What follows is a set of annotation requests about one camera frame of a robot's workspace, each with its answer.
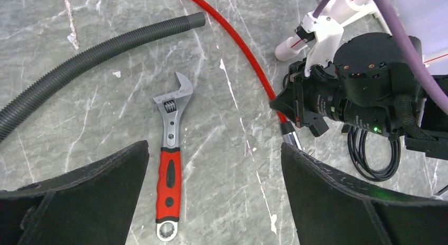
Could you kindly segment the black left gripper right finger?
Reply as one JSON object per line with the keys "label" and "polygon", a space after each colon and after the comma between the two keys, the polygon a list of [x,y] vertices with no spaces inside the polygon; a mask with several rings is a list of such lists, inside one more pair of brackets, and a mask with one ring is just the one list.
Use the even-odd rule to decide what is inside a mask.
{"label": "black left gripper right finger", "polygon": [[300,244],[447,244],[447,202],[385,189],[283,143]]}

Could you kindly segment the red cable lock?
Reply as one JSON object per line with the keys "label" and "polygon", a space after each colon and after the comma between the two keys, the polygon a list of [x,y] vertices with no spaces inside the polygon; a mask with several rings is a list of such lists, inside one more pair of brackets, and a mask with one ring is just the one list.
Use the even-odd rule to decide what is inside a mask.
{"label": "red cable lock", "polygon": [[[272,101],[276,95],[275,92],[268,81],[266,75],[264,74],[261,66],[253,55],[252,51],[242,39],[242,37],[238,34],[238,32],[234,29],[234,27],[210,4],[208,4],[205,0],[191,0],[195,4],[197,4],[200,8],[206,11],[219,25],[230,35],[233,41],[237,44],[237,46],[241,49],[246,59],[252,66],[255,74],[257,75],[259,81],[261,82],[268,98]],[[277,116],[279,118],[281,132],[283,136],[284,142],[295,146],[298,149],[302,149],[300,140],[298,138],[297,132],[293,126],[293,124],[287,120],[286,116],[282,113],[278,112]]]}

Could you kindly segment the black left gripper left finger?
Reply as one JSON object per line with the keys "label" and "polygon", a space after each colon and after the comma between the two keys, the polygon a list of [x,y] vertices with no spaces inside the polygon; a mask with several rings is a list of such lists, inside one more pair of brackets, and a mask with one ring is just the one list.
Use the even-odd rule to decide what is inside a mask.
{"label": "black left gripper left finger", "polygon": [[148,142],[54,178],[1,191],[1,244],[125,244]]}

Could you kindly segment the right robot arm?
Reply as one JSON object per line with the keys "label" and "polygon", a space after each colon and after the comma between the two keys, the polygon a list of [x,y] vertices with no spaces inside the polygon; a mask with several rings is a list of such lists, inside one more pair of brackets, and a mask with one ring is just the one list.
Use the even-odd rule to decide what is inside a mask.
{"label": "right robot arm", "polygon": [[416,80],[395,39],[367,33],[343,44],[334,72],[305,61],[290,65],[270,107],[295,127],[323,135],[342,122],[361,178],[287,140],[283,178],[300,244],[447,244],[447,188],[420,197],[378,186],[392,178],[401,148],[447,159],[447,114]]}

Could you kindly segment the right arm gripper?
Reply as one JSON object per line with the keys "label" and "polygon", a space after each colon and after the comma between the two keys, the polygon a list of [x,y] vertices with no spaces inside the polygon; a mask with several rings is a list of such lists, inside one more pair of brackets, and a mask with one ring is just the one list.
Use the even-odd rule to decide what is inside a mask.
{"label": "right arm gripper", "polygon": [[324,118],[344,122],[345,97],[334,65],[326,69],[311,66],[306,77],[305,60],[289,65],[283,80],[283,90],[269,106],[283,114],[297,128],[308,128],[314,137],[329,129]]}

